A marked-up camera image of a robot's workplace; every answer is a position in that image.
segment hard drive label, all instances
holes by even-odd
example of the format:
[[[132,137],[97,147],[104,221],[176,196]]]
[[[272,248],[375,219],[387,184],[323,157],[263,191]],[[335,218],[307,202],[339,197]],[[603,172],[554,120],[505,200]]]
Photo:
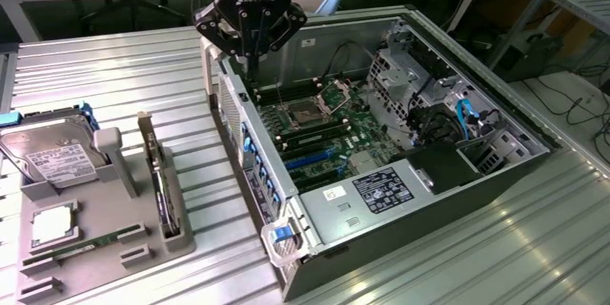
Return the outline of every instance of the hard drive label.
[[[27,154],[29,164],[39,170],[44,178],[52,182],[63,182],[95,173],[92,161],[80,144]]]
[[[374,214],[380,214],[414,198],[391,167],[354,180],[352,183]]]

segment green circuit board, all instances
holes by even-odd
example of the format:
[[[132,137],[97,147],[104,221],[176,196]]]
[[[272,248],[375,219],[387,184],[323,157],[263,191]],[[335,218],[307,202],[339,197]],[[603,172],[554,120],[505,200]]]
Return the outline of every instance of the green circuit board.
[[[319,96],[322,96],[327,110],[332,111],[331,114],[322,110],[324,106],[319,106],[320,100],[316,96],[259,109],[272,138],[347,119],[347,132],[318,144],[320,146],[318,154],[330,150],[331,156],[323,161],[288,169],[299,191],[310,191],[324,184],[386,165],[390,158],[400,151],[387,133],[383,132],[382,125],[368,111],[363,100],[358,97],[356,90],[348,88],[343,83],[340,83],[343,88],[335,87],[334,81],[330,81],[328,85]],[[284,162],[290,164],[299,158],[302,157],[284,159]]]

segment gray plastic stand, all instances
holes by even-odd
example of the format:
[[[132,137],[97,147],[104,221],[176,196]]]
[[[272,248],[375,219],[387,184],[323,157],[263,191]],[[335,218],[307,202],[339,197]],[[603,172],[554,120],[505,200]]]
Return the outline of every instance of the gray plastic stand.
[[[55,190],[48,183],[21,185],[32,191],[32,198],[23,198],[21,233],[19,237],[19,275],[17,301],[28,305],[47,305],[80,294],[108,282],[143,271],[195,250],[191,224],[182,198],[179,178],[172,166],[172,153],[166,149],[168,168],[166,176],[175,213],[182,226],[182,233],[167,239],[160,232],[159,211],[143,153],[123,158],[124,178],[116,172],[113,164],[96,169],[99,180]],[[132,190],[124,181],[132,180]],[[53,249],[64,248],[84,240],[93,239],[135,226],[135,229],[117,237],[117,241],[60,261],[53,258],[24,266],[36,255],[32,250],[32,214],[40,209],[52,208],[71,201],[77,202],[75,225],[81,236],[67,244],[55,244]]]

